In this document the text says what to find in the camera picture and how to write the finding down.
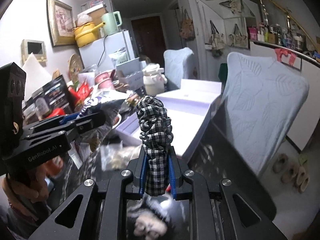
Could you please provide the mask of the person left hand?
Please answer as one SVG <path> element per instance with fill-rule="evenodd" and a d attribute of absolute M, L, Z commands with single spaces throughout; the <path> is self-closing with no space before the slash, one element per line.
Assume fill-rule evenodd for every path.
<path fill-rule="evenodd" d="M 49 197 L 49 186 L 46 178 L 57 176 L 63 168 L 63 159 L 57 156 L 39 167 L 22 172 L 21 178 L 5 176 L 2 180 L 2 189 L 10 204 L 18 203 L 17 197 L 25 197 L 32 203 L 47 200 Z"/>

